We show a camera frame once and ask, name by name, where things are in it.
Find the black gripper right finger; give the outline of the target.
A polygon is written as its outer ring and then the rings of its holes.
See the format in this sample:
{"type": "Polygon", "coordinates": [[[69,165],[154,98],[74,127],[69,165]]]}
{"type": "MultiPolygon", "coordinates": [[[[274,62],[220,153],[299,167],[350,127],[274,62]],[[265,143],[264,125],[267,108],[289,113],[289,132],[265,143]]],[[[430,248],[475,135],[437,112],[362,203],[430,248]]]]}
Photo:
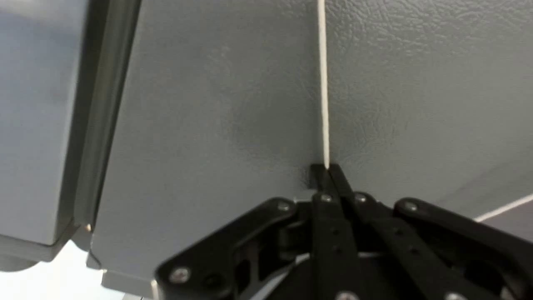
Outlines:
{"type": "Polygon", "coordinates": [[[329,175],[422,300],[533,300],[532,242],[414,197],[389,208],[355,192],[340,165],[329,175]]]}

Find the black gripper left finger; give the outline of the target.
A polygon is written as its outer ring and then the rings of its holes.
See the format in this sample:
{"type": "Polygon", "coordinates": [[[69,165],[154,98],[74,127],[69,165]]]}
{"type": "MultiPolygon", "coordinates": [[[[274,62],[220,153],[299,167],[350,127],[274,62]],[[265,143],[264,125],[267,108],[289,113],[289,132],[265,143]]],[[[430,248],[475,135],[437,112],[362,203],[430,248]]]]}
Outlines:
{"type": "Polygon", "coordinates": [[[160,300],[337,300],[357,293],[359,260],[340,165],[310,168],[307,202],[269,198],[157,267],[160,300]]]}

